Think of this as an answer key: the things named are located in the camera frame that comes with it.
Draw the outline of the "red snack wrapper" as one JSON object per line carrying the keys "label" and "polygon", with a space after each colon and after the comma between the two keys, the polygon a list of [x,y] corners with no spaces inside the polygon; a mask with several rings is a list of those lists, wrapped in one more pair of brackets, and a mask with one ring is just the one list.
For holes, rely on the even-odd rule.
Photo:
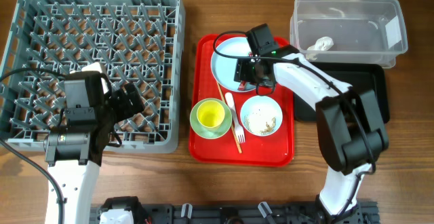
{"label": "red snack wrapper", "polygon": [[245,91],[245,87],[247,86],[247,82],[246,81],[241,81],[239,86],[238,86],[238,90],[239,91]]}

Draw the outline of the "rice and food scraps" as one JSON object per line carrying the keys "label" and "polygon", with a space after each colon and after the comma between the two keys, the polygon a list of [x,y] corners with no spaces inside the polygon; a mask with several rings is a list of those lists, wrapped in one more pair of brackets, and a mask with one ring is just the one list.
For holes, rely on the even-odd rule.
{"label": "rice and food scraps", "polygon": [[251,113],[245,117],[245,125],[247,129],[256,135],[266,135],[274,131],[276,126],[276,118],[271,115],[263,115],[260,113]]}

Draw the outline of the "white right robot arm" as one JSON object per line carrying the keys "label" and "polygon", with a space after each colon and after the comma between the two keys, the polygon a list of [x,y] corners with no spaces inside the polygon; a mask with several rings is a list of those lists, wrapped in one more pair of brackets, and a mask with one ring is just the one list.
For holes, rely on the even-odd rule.
{"label": "white right robot arm", "polygon": [[319,207],[328,223],[353,214],[364,176],[376,172],[376,161],[389,146],[375,92],[329,76],[290,45],[262,56],[238,57],[234,80],[279,84],[316,112],[319,148],[328,165]]}

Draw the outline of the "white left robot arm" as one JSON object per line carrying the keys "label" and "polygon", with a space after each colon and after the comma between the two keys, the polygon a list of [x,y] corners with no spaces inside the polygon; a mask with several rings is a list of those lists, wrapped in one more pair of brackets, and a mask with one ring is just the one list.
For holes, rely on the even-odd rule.
{"label": "white left robot arm", "polygon": [[139,91],[130,83],[114,92],[102,86],[72,86],[65,125],[45,138],[45,160],[53,181],[48,184],[46,223],[87,223],[92,195],[106,147],[120,147],[115,124],[144,110]]}

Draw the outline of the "yellow plastic cup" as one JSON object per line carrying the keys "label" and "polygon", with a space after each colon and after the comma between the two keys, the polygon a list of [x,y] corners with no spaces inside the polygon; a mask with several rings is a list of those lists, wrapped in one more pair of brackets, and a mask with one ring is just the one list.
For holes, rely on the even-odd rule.
{"label": "yellow plastic cup", "polygon": [[224,107],[218,100],[205,100],[197,110],[199,123],[208,130],[216,130],[225,117]]}

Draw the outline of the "small light blue bowl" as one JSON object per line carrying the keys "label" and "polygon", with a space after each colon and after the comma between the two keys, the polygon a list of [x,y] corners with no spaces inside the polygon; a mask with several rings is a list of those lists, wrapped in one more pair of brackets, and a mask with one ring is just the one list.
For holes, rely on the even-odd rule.
{"label": "small light blue bowl", "polygon": [[243,127],[255,136],[270,136],[283,123],[279,104],[268,96],[253,96],[247,99],[240,110]]}

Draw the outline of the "white napkin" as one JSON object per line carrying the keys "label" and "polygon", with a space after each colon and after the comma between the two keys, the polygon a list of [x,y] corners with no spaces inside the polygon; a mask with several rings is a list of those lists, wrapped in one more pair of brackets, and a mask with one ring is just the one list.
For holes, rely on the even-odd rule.
{"label": "white napkin", "polygon": [[[314,45],[307,48],[308,51],[328,51],[334,45],[331,37],[321,37]],[[306,59],[310,61],[317,60],[318,53],[308,53]]]}

